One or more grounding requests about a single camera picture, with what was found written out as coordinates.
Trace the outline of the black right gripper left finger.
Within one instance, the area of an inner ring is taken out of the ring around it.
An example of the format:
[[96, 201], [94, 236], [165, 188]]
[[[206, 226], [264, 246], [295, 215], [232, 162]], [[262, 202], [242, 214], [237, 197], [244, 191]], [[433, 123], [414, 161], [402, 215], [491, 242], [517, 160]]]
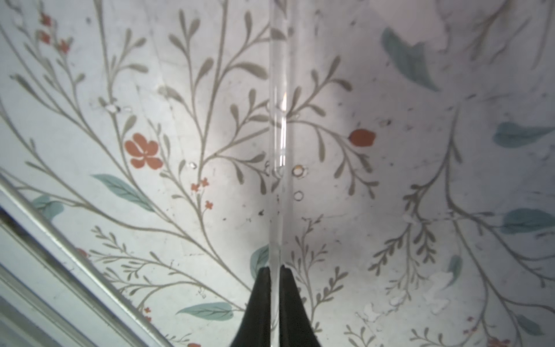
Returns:
[[269, 267], [260, 269], [244, 317], [230, 347], [270, 347], [271, 277]]

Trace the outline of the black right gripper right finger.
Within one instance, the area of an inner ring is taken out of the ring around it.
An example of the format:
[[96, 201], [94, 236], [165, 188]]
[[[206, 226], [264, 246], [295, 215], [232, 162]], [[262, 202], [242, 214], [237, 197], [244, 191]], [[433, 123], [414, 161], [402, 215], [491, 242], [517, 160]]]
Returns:
[[304, 309], [291, 269], [280, 267], [279, 326], [281, 347], [321, 347]]

